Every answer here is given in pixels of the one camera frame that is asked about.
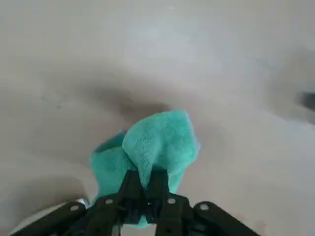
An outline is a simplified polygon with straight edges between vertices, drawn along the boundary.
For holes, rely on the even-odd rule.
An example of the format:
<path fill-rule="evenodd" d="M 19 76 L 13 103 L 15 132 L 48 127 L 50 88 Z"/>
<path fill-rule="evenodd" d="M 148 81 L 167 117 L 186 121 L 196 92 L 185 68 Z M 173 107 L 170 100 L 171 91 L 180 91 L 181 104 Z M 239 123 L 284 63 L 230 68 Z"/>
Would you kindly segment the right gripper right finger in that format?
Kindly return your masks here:
<path fill-rule="evenodd" d="M 153 171 L 144 190 L 145 217 L 157 236 L 256 236 L 255 231 L 216 204 L 191 207 L 188 198 L 172 194 L 166 170 Z"/>

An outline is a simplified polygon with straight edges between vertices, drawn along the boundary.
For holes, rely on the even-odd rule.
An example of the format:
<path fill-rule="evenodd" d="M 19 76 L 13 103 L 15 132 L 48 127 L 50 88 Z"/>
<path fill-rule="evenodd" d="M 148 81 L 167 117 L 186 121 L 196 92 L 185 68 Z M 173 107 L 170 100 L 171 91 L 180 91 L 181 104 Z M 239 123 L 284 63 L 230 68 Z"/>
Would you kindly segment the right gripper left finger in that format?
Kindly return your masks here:
<path fill-rule="evenodd" d="M 119 191 L 91 207 L 68 202 L 13 233 L 14 236 L 118 236 L 123 224 L 138 224 L 143 189 L 137 171 L 127 171 Z"/>

